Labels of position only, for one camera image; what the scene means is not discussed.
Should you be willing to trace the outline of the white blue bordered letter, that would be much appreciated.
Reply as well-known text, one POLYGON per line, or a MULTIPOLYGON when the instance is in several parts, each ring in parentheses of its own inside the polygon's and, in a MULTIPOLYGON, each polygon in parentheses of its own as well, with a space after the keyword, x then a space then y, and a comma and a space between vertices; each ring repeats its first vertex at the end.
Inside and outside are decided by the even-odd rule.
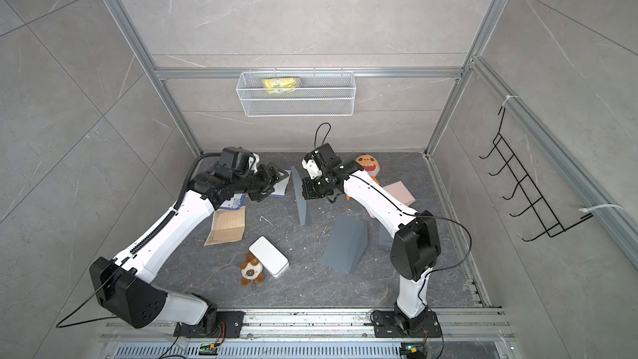
POLYGON ((246 201, 246 194, 235 194, 232 198, 224 201, 219 206, 219 209, 223 210, 238 210, 242 208, 246 201))

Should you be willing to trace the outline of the grey envelope gold rose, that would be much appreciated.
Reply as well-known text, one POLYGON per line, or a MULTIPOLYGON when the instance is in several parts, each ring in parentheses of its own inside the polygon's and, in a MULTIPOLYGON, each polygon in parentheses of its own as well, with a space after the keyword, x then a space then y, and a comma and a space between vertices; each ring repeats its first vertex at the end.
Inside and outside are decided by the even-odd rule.
POLYGON ((347 215, 335 218, 321 263, 344 274, 353 274, 368 245, 366 221, 347 215))

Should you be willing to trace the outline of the grey envelope front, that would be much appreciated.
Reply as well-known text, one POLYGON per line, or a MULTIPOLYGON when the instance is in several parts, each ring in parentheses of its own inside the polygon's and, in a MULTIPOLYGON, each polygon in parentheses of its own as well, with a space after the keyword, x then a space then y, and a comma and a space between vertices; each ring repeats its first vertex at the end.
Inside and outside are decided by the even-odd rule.
POLYGON ((379 224, 378 246, 387 251, 391 250, 394 242, 393 236, 388 232, 383 224, 379 224))

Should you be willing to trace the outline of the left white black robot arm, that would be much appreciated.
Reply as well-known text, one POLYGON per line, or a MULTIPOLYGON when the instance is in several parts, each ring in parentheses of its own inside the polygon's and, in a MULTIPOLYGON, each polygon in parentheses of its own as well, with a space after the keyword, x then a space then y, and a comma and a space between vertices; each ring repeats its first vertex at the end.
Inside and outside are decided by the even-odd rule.
POLYGON ((192 164, 178 199, 135 242, 113 259, 100 257, 90 267, 96 300, 104 309, 134 328, 153 322, 176 322, 197 335, 218 329, 214 302, 199 295, 179 294, 153 286, 164 262, 205 219, 236 194, 260 202, 275 191, 284 176, 274 163, 240 147, 214 154, 205 171, 192 164))

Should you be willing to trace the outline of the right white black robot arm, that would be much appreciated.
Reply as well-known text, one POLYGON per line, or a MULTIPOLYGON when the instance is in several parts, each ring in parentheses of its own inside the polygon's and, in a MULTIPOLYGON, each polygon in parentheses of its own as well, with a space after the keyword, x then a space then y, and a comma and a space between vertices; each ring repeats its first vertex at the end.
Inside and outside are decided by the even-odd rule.
POLYGON ((337 192, 354 199, 385 227, 392 237, 390 262, 400 275, 400 291, 390 326, 409 336, 423 331, 429 306, 426 291, 441 254, 435 217, 402 204, 380 187, 356 161, 341 160, 329 144, 310 151, 302 160, 308 176, 302 179, 305 199, 327 198, 337 192))

